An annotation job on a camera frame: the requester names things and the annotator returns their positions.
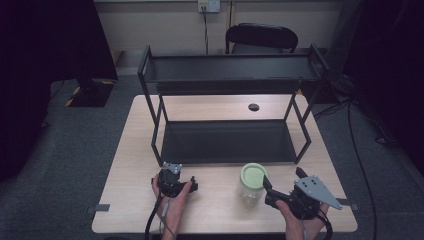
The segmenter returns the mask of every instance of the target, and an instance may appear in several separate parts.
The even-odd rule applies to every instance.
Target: clear plastic cup
[[[247,207],[255,206],[261,199],[264,191],[264,175],[268,177],[268,172],[262,165],[257,163],[246,164],[241,169],[237,194]]]

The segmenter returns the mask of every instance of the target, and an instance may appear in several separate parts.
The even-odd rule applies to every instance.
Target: person's hand
[[[313,240],[318,235],[319,231],[324,227],[324,223],[318,218],[314,218],[311,220],[299,220],[297,219],[293,213],[290,211],[289,206],[278,200],[275,202],[280,209],[281,214],[286,220],[286,239],[287,240],[303,240],[305,239],[303,236],[303,231],[306,231],[308,235],[308,239]],[[328,212],[328,204],[321,204],[320,209],[324,214]]]
[[[153,192],[155,193],[156,198],[160,194],[159,187],[158,187],[158,179],[159,179],[159,175],[156,174],[156,176],[153,178],[153,184],[152,184]],[[165,221],[164,221],[165,230],[162,235],[163,240],[175,239],[175,237],[177,236],[178,227],[180,226],[181,218],[183,217],[184,207],[185,207],[187,195],[190,191],[191,185],[192,185],[192,182],[188,181],[184,185],[184,188],[180,192],[180,194],[178,194],[178,196],[175,198],[169,198],[162,194],[162,197],[164,198],[162,199],[162,202],[157,210],[157,214],[159,218],[162,219],[162,211],[164,210],[165,205],[167,203],[169,204],[169,208],[168,208],[168,211],[166,212]]]

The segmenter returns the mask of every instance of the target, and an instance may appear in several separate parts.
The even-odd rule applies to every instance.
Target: wall
[[[299,48],[310,43],[329,48],[341,1],[221,2],[221,12],[207,14],[210,54],[224,53],[228,26],[240,22],[281,25],[299,36]],[[155,55],[205,53],[205,24],[197,1],[96,2],[112,51],[142,50]]]

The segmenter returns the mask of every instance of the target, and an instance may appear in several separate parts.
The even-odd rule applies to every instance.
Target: jar lid
[[[268,177],[268,172],[262,165],[248,163],[241,169],[240,181],[252,190],[260,190],[263,188],[264,175]]]

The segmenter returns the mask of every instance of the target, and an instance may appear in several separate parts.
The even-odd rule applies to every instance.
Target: floor
[[[52,95],[57,94],[50,102],[47,127],[23,171],[0,183],[0,239],[143,238],[93,233],[93,215],[87,212],[100,200],[132,99],[142,94],[137,66],[130,64],[136,55],[121,55],[119,81],[105,107],[65,107],[76,81],[52,84]],[[423,176],[402,149],[375,141],[379,127],[360,104],[353,101],[322,112],[332,106],[317,104],[313,113],[345,193],[358,207],[354,215],[359,226],[332,239],[423,239]]]

